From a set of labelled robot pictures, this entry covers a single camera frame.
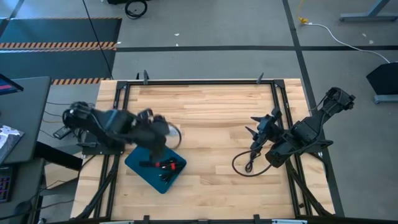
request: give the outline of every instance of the black floor mat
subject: black floor mat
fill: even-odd
[[[114,50],[104,50],[111,70],[115,53]],[[43,76],[53,79],[110,78],[100,50],[1,53],[0,73],[11,79]]]
[[[100,42],[117,42],[121,19],[91,19]],[[89,19],[11,19],[1,43],[96,42]]]

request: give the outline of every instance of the screen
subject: screen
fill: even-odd
[[[4,77],[3,75],[0,75],[0,95],[15,93],[22,90],[23,88],[20,88],[19,85]]]

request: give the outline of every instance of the yellow cable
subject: yellow cable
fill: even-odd
[[[297,7],[297,17],[298,17],[299,21],[300,21],[302,24],[308,22],[308,19],[307,19],[307,18],[300,17],[300,11],[301,11],[301,8],[302,8],[304,2],[305,2],[305,0],[301,0],[301,1],[300,1],[300,4],[299,4],[298,7]]]

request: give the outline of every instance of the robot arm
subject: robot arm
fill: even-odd
[[[266,154],[266,159],[273,167],[280,167],[292,154],[320,152],[333,144],[330,140],[321,140],[320,135],[325,124],[334,114],[351,110],[355,96],[347,94],[340,88],[331,88],[322,99],[323,106],[313,116],[297,121],[278,137]]]
[[[126,110],[100,111],[85,102],[76,102],[64,111],[62,118],[66,127],[87,130],[108,148],[121,142],[136,143],[150,150],[153,158],[163,156],[165,136],[169,133],[165,118],[154,116],[151,109],[135,115]]]

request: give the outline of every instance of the wooden tabletop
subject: wooden tabletop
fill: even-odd
[[[284,81],[296,122],[308,116],[302,84],[299,79]],[[96,108],[112,108],[116,82],[101,82]],[[169,191],[160,194],[124,164],[135,148],[126,146],[119,163],[112,220],[142,220],[144,215],[150,215],[151,220],[252,219],[254,214],[261,218],[294,217],[284,165],[251,178],[241,177],[231,167],[232,158],[247,151],[252,143],[244,128],[256,129],[256,122],[250,117],[264,116],[274,108],[269,85],[133,86],[128,110],[137,113],[146,108],[152,108],[181,129],[182,143],[175,152],[187,160],[187,166]],[[255,160],[254,172],[269,164],[264,154],[270,146],[268,142],[263,155]],[[248,157],[236,160],[241,172]],[[78,215],[97,191],[102,161],[103,156],[96,156],[82,170],[71,217]],[[302,155],[302,164],[308,188],[333,213],[323,164],[307,154]],[[301,191],[296,189],[302,202]],[[106,192],[102,215],[107,195]]]

